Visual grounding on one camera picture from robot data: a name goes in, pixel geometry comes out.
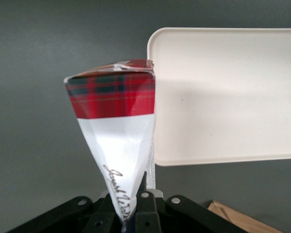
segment screw hole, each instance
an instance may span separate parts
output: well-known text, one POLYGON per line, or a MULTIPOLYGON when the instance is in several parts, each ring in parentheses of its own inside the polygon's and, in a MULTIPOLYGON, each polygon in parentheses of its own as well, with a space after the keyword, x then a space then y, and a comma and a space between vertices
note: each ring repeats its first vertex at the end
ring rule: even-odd
POLYGON ((95 223, 95 227, 100 227, 102 225, 102 221, 98 221, 95 223))
POLYGON ((78 205, 84 205, 85 203, 87 203, 86 199, 82 199, 78 202, 78 205))
POLYGON ((144 192, 144 193, 142 193, 140 196, 141 196, 142 198, 147 198, 147 197, 149 196, 149 194, 146 193, 146 192, 144 192))

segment tartan package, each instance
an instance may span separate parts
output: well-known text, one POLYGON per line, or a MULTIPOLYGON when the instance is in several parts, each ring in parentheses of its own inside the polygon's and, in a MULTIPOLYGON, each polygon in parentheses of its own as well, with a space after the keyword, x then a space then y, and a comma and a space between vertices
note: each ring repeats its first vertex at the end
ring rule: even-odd
POLYGON ((152 156, 153 64, 149 60, 117 62, 67 77, 64 83, 125 231, 152 156))

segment gray wall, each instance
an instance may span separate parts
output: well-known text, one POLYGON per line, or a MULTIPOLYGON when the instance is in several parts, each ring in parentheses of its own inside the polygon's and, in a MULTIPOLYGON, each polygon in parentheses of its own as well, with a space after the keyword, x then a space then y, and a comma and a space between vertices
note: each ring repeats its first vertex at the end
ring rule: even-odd
MULTIPOLYGON (((161 27, 291 28, 291 0, 124 2, 0 0, 0 232, 106 189, 64 77, 146 58, 161 27)), ((291 233, 291 160, 157 167, 157 188, 291 233)))

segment white tray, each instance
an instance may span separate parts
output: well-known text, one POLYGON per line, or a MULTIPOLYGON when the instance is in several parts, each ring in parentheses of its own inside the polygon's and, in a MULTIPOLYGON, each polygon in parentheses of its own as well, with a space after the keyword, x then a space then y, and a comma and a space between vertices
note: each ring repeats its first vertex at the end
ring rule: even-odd
POLYGON ((291 158, 291 29, 163 28, 147 54, 158 165, 291 158))

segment metal bolt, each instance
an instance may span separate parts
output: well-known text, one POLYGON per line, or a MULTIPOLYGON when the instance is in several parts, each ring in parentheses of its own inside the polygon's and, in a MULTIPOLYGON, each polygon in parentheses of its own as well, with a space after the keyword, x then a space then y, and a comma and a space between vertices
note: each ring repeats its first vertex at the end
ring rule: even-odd
POLYGON ((78 205, 84 205, 85 203, 87 203, 87 200, 82 199, 78 202, 78 205))
POLYGON ((180 201, 179 198, 172 198, 172 199, 171 199, 171 202, 172 202, 173 204, 179 204, 181 201, 180 201))
POLYGON ((142 193, 140 196, 141 196, 142 198, 147 198, 147 197, 149 196, 149 194, 148 194, 148 193, 142 193))

